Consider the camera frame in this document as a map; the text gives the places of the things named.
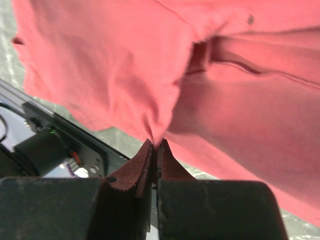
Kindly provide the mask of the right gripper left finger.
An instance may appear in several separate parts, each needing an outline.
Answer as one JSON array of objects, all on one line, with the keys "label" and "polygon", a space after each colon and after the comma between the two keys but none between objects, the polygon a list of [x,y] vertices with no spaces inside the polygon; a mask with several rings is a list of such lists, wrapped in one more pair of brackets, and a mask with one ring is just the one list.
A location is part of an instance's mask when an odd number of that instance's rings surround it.
[{"label": "right gripper left finger", "polygon": [[144,240],[151,228],[153,145],[108,177],[23,176],[0,149],[3,240]]}]

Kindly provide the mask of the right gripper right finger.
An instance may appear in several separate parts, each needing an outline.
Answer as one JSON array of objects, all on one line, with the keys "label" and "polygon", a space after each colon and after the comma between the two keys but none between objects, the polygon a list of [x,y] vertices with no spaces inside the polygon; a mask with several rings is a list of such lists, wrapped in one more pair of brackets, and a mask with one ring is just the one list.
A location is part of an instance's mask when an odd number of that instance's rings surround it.
[{"label": "right gripper right finger", "polygon": [[162,240],[286,240],[276,198],[260,181],[198,180],[158,146],[157,215]]}]

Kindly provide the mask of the salmon pink t shirt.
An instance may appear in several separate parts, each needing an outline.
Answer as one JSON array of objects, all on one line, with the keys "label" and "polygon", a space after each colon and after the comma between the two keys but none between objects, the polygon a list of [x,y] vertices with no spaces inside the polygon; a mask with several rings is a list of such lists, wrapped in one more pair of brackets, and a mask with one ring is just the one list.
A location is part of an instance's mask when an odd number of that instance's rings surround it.
[{"label": "salmon pink t shirt", "polygon": [[320,224],[317,0],[14,0],[27,94]]}]

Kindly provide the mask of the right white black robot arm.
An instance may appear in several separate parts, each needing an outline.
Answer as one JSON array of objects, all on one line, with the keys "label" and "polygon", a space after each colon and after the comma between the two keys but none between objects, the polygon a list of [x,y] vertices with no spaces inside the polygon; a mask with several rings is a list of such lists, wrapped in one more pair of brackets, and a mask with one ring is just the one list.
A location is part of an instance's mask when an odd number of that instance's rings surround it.
[{"label": "right white black robot arm", "polygon": [[132,158],[27,102],[34,135],[0,147],[3,240],[286,240],[277,200],[260,181],[198,180],[169,143]]}]

